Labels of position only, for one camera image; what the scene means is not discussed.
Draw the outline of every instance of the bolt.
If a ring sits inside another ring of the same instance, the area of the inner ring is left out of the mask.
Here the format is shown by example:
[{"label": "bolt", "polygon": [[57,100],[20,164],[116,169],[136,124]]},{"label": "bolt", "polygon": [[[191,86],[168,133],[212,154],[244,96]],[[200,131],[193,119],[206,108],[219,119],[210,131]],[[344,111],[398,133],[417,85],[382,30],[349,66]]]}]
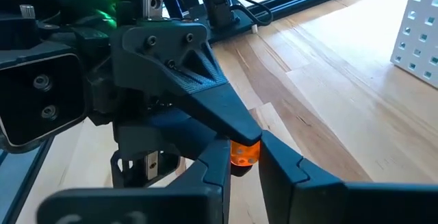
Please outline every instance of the bolt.
[{"label": "bolt", "polygon": [[41,74],[34,79],[34,87],[38,90],[49,91],[52,88],[52,83],[47,75]]},{"label": "bolt", "polygon": [[187,42],[192,42],[192,41],[193,41],[193,34],[192,34],[192,33],[187,34],[187,35],[185,36],[185,40],[186,40]]},{"label": "bolt", "polygon": [[166,62],[166,65],[167,65],[168,68],[173,69],[177,65],[177,63],[175,63],[174,60],[168,60]]},{"label": "bolt", "polygon": [[156,36],[149,36],[146,43],[148,46],[152,47],[153,45],[155,45],[157,43],[157,37]]},{"label": "bolt", "polygon": [[41,112],[41,117],[48,120],[55,120],[57,118],[57,110],[54,105],[48,105]]}]

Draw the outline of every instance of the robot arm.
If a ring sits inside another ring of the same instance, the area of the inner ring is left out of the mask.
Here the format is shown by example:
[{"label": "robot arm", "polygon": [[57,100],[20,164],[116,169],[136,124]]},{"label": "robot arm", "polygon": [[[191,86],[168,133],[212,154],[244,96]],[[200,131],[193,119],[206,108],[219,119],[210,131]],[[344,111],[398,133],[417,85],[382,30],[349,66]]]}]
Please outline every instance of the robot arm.
[{"label": "robot arm", "polygon": [[[103,24],[43,23],[27,7],[0,20],[3,148],[26,152],[87,116],[112,122],[119,148],[115,189],[55,193],[38,223],[228,223],[239,168],[231,141],[259,146],[253,162],[270,223],[436,221],[438,187],[346,183],[262,131],[223,75],[205,26],[162,18],[160,1],[142,0],[141,10],[119,2],[113,29],[106,16]],[[169,186],[145,188],[179,156],[195,162]]]}]

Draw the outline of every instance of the orange object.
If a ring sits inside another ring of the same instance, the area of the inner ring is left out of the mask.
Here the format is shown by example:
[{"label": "orange object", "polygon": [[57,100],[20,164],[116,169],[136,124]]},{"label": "orange object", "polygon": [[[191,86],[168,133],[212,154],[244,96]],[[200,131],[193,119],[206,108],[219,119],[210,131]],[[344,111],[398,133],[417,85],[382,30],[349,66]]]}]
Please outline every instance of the orange object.
[{"label": "orange object", "polygon": [[231,141],[231,163],[236,166],[251,166],[259,160],[260,141],[253,146]]}]

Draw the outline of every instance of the wood grain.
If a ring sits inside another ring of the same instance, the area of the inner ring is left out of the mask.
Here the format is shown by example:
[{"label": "wood grain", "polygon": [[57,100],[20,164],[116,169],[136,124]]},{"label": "wood grain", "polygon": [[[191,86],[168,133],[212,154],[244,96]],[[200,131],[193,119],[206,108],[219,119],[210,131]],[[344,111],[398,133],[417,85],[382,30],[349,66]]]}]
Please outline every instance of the wood grain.
[{"label": "wood grain", "polygon": [[[437,183],[438,91],[389,61],[406,4],[332,0],[214,53],[257,122],[334,175]],[[86,122],[74,131],[57,137],[19,223],[33,223],[52,192],[108,186],[111,129]],[[230,223],[267,223],[258,168],[231,181]]]}]

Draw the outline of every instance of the white pegboard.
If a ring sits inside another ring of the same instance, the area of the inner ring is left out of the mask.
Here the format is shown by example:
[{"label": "white pegboard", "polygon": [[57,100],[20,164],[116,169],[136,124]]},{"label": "white pegboard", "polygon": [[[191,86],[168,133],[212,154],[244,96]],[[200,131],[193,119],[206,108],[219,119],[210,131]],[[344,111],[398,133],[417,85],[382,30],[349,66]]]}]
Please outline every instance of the white pegboard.
[{"label": "white pegboard", "polygon": [[409,0],[391,62],[438,88],[438,0]]}]

